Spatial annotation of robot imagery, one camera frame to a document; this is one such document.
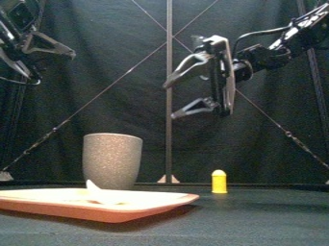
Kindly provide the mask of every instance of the black backdrop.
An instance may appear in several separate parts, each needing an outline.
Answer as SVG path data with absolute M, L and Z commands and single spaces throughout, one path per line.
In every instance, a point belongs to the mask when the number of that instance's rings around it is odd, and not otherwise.
M 233 43 L 239 35 L 285 26 L 292 17 L 300 16 L 296 1 L 173 2 L 173 58 L 167 58 L 166 45 L 167 17 L 171 17 L 167 1 L 47 2 L 42 31 L 75 49 L 78 56 L 70 62 L 55 60 L 43 83 L 20 92 L 24 101 L 11 139 L 7 129 L 12 129 L 15 123 L 3 117 L 1 144 L 12 146 L 11 154 L 3 153 L 3 166 L 99 93 L 102 95 L 12 167 L 17 180 L 80 181 L 83 136 L 106 132 L 136 135 L 145 140 L 139 182 L 155 182 L 166 172 L 166 163 L 169 165 L 167 93 L 162 88 L 167 62 L 173 61 L 175 68 L 190 54 L 193 35 L 221 35 Z M 269 46 L 277 38 L 250 38 L 241 48 L 256 43 Z M 328 52 L 320 52 L 318 56 L 325 100 Z M 326 160 L 326 135 L 308 54 L 278 70 L 258 72 L 250 81 L 238 83 L 237 88 Z M 17 86 L 1 83 L 3 115 L 13 113 L 4 95 L 16 91 Z M 173 110 L 209 95 L 209 82 L 194 79 L 177 85 Z M 239 93 L 231 116 L 218 118 L 202 113 L 173 122 L 170 148 L 170 172 L 182 182 L 209 182 L 215 169 L 226 171 L 230 183 L 324 184 L 328 181 L 328 170 Z

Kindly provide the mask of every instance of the gray cup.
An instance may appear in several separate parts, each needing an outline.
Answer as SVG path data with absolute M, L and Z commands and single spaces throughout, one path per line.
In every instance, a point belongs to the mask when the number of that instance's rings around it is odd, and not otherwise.
M 131 189 L 138 179 L 143 141 L 132 135 L 83 137 L 82 171 L 100 188 Z

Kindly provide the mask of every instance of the small yellow bottle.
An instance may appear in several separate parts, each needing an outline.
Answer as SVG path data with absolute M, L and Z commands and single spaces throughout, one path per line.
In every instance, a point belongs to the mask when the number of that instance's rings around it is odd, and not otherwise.
M 213 172 L 213 193 L 227 193 L 226 173 L 222 170 Z

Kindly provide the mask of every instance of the orange tray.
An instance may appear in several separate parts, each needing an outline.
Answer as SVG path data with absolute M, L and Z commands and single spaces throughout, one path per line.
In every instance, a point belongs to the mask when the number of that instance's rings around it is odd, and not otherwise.
M 60 217 L 120 223 L 166 212 L 190 204 L 195 194 L 103 190 L 103 198 L 114 197 L 115 204 L 95 201 L 86 188 L 43 188 L 0 191 L 0 209 Z

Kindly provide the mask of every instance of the table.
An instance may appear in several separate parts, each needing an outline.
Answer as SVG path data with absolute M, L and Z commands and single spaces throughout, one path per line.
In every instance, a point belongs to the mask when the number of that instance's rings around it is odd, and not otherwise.
M 0 185 L 1 189 L 76 186 Z M 193 204 L 120 224 L 0 210 L 0 245 L 329 245 L 329 193 L 286 186 L 136 185 L 199 194 Z

